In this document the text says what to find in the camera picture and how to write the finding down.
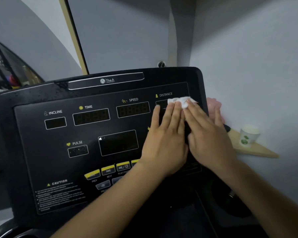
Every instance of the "paper cup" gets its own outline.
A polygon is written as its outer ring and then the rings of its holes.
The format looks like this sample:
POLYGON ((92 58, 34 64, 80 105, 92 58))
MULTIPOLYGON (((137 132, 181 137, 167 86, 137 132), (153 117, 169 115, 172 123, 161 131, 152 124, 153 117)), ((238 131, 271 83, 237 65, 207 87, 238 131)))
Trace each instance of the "paper cup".
POLYGON ((259 135, 259 128, 251 124, 246 124, 241 128, 239 144, 245 148, 250 148, 259 135))

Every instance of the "forearm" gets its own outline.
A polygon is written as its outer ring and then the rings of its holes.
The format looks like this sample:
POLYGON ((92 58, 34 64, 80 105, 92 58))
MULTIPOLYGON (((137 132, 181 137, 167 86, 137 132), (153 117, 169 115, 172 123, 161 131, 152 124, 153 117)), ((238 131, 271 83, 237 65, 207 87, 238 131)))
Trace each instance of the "forearm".
POLYGON ((141 161, 52 237, 117 237, 164 176, 141 161))
POLYGON ((298 205, 236 160, 217 175, 241 198, 270 237, 298 237, 298 205))

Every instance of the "treadmill console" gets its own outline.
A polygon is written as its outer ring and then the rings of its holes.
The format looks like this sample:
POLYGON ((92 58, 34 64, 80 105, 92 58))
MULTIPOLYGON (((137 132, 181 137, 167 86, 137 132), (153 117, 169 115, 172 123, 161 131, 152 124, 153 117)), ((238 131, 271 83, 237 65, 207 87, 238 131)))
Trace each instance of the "treadmill console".
MULTIPOLYGON (((207 112, 199 69, 127 70, 0 93, 0 154, 15 219, 36 227, 73 216, 137 164, 155 105, 162 116, 167 99, 182 96, 207 112)), ((175 176, 197 172, 189 154, 175 176)))

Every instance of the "wooden shelf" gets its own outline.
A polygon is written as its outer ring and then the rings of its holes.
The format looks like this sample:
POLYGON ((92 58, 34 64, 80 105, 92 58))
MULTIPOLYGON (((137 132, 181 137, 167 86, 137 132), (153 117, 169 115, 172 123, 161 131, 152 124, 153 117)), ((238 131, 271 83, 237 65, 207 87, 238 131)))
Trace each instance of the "wooden shelf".
POLYGON ((256 155, 256 156, 263 156, 263 157, 269 157, 269 158, 278 158, 279 155, 268 148, 265 148, 264 146, 254 143, 250 148, 245 148, 241 145, 239 145, 240 141, 240 133, 235 131, 234 129, 231 129, 231 131, 228 133, 228 136, 230 137, 233 147, 236 150, 237 153, 241 154, 248 154, 248 155, 256 155))

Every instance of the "cup holder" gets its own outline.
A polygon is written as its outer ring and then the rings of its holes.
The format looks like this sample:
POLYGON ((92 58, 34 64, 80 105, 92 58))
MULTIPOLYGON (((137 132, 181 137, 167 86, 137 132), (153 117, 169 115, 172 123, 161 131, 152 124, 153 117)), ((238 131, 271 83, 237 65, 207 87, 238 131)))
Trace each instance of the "cup holder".
POLYGON ((251 215, 251 211, 247 206, 222 180, 215 180, 211 191, 218 206, 228 214, 241 218, 251 215))

